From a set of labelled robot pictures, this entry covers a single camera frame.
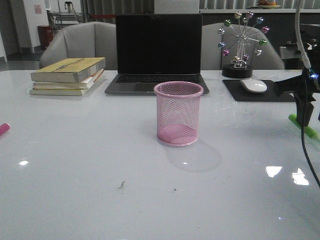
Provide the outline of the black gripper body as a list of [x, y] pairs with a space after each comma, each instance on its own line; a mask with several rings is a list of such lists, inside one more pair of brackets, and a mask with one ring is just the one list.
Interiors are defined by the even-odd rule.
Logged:
[[284, 93], [319, 93], [320, 92], [320, 43], [304, 43], [300, 24], [295, 25], [296, 50], [303, 63], [301, 75], [275, 83], [277, 94]]

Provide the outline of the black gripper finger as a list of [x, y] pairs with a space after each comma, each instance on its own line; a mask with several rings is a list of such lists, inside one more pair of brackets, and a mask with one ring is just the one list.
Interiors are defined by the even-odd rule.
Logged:
[[313, 93], [294, 93], [296, 103], [296, 122], [299, 127], [307, 127], [309, 125], [314, 106], [312, 104], [316, 99]]

